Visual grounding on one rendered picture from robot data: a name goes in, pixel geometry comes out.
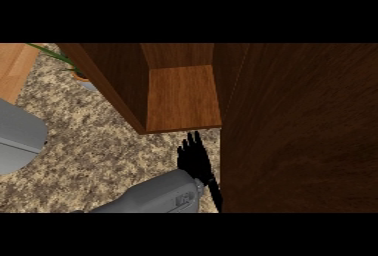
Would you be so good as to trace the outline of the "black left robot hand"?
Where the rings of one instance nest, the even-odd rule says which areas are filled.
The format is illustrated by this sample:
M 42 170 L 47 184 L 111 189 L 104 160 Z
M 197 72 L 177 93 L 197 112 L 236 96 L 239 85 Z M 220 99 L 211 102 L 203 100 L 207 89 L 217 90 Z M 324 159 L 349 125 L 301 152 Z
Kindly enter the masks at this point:
M 177 147 L 177 168 L 188 172 L 194 179 L 198 179 L 208 187 L 217 211 L 222 211 L 223 196 L 216 176 L 211 170 L 211 162 L 207 149 L 203 144 L 200 132 L 188 133 L 188 137 Z

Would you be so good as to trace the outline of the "brown wooden cabinet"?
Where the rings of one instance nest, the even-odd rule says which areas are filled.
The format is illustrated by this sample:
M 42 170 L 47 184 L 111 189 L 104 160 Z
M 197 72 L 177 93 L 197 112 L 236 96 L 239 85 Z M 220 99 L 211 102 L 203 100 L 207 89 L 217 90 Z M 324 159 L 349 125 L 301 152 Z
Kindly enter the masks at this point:
M 59 48 L 138 133 L 222 126 L 213 44 L 62 43 Z

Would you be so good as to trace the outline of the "dark brown cabinet door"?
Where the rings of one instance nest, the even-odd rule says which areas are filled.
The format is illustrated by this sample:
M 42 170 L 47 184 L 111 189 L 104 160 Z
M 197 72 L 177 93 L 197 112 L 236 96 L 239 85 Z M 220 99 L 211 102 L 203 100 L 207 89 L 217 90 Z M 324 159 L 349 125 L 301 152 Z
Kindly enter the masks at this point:
M 228 212 L 378 212 L 378 44 L 253 44 L 220 134 Z

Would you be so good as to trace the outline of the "potted green plant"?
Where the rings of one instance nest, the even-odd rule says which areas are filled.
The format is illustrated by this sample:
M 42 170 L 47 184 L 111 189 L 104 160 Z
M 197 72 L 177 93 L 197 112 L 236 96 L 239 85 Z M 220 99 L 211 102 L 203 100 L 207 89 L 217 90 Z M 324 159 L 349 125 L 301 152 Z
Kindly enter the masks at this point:
M 67 54 L 64 52 L 56 53 L 52 50 L 49 50 L 46 47 L 43 47 L 34 43 L 28 43 L 28 46 L 31 46 L 33 48 L 40 50 L 50 58 L 55 58 L 56 60 L 62 61 L 68 65 L 68 67 L 64 68 L 64 71 L 67 71 L 73 74 L 73 77 L 74 77 L 77 83 L 89 91 L 98 90 L 96 86 L 93 85 L 87 76 L 84 75 L 83 71 L 80 70 L 80 68 L 77 67 L 77 65 L 74 64 L 73 60 L 70 59 L 70 57 L 67 56 Z

